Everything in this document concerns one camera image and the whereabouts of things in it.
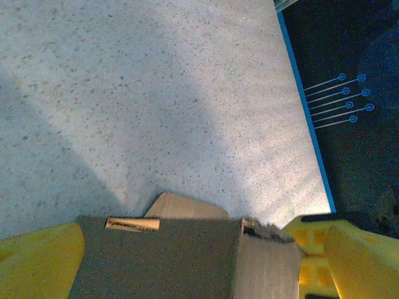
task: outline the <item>blue circle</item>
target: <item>blue circle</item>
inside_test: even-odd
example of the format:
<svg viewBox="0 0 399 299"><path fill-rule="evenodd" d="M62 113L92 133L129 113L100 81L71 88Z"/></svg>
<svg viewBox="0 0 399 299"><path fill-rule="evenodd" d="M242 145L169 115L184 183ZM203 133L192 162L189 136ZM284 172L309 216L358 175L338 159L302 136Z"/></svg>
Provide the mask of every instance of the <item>blue circle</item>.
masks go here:
<svg viewBox="0 0 399 299"><path fill-rule="evenodd" d="M359 82L364 82L364 81L366 81L366 79L367 79L367 76L365 74L360 74L359 76L357 76L357 80Z"/></svg>
<svg viewBox="0 0 399 299"><path fill-rule="evenodd" d="M338 75L338 80L343 81L347 78L347 74L341 73Z"/></svg>
<svg viewBox="0 0 399 299"><path fill-rule="evenodd" d="M352 101L349 101L349 102L347 102L347 103L345 104L345 107L347 107L348 109L353 108L353 106L355 106L355 104L353 104Z"/></svg>
<svg viewBox="0 0 399 299"><path fill-rule="evenodd" d="M362 90L362 96L368 97L370 95L370 90L369 89L363 89Z"/></svg>
<svg viewBox="0 0 399 299"><path fill-rule="evenodd" d="M352 116L349 118L349 121L350 121L351 123L355 123L355 122L357 121L357 116L356 116L356 115L352 115Z"/></svg>
<svg viewBox="0 0 399 299"><path fill-rule="evenodd" d="M369 104L366 105L365 109L368 112L373 111L374 110L374 105L369 103Z"/></svg>
<svg viewBox="0 0 399 299"><path fill-rule="evenodd" d="M341 92L342 92L343 95L348 95L348 94L350 93L350 89L349 89L348 87L344 87L344 88L341 90Z"/></svg>

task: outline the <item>blue line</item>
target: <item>blue line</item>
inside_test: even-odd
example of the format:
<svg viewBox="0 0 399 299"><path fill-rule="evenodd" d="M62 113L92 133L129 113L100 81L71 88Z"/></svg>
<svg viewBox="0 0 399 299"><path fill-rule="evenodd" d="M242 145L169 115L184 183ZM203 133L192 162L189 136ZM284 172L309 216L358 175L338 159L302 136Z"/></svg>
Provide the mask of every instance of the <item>blue line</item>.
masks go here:
<svg viewBox="0 0 399 299"><path fill-rule="evenodd" d="M305 91L304 91L304 88L302 85L302 81L300 79L298 66L297 66L297 63L295 60L295 56L294 56L294 51L292 50L291 41L289 40L287 27L286 27L286 23L284 22L284 16L282 15L282 12L278 12L277 17L279 19L282 36L284 38L284 41L286 42L288 56L291 61L291 67L292 67L292 70L294 71L294 77L295 77L295 81L297 83L297 88L298 88L300 99L302 102L302 107L304 109L307 126L309 127L310 137L312 138L314 151L316 153L317 162L319 164L320 173L322 175L325 193L327 194L327 199L329 200L331 212L335 213L335 212L337 212L337 210L335 208L334 200L332 198L331 188L330 188L329 181L327 179L327 173L325 172L322 154L320 152L319 144L317 142L316 132L314 130L314 126L312 123L312 117L310 116L310 110L307 106Z"/></svg>

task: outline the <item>speckled floor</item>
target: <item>speckled floor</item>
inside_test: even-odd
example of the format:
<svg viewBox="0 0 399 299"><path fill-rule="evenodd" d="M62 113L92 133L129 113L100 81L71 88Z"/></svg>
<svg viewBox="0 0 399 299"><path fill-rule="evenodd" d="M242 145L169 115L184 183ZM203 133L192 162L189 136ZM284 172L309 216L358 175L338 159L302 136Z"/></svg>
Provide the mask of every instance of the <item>speckled floor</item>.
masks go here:
<svg viewBox="0 0 399 299"><path fill-rule="evenodd" d="M5 0L0 24L0 237L162 191L330 211L271 0Z"/></svg>

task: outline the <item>dark mat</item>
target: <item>dark mat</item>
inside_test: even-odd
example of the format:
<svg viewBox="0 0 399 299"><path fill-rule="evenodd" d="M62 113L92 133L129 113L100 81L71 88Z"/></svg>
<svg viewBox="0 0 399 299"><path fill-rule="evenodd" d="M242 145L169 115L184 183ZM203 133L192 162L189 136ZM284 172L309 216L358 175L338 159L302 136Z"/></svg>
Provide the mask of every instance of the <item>dark mat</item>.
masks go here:
<svg viewBox="0 0 399 299"><path fill-rule="evenodd" d="M337 212L364 211L393 231L399 228L398 8L397 0L313 0L282 12Z"/></svg>

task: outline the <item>cardboard box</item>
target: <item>cardboard box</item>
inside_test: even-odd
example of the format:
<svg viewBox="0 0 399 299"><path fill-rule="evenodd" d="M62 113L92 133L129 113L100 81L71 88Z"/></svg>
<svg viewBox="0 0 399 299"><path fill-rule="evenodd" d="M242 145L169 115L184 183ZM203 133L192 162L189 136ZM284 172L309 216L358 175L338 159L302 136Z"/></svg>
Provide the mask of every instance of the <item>cardboard box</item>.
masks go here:
<svg viewBox="0 0 399 299"><path fill-rule="evenodd" d="M263 239L253 222L148 220L123 221L126 231L81 217L86 250L69 298L298 298L301 251Z"/></svg>
<svg viewBox="0 0 399 299"><path fill-rule="evenodd" d="M154 202L144 218L228 219L229 213L211 204L164 192Z"/></svg>

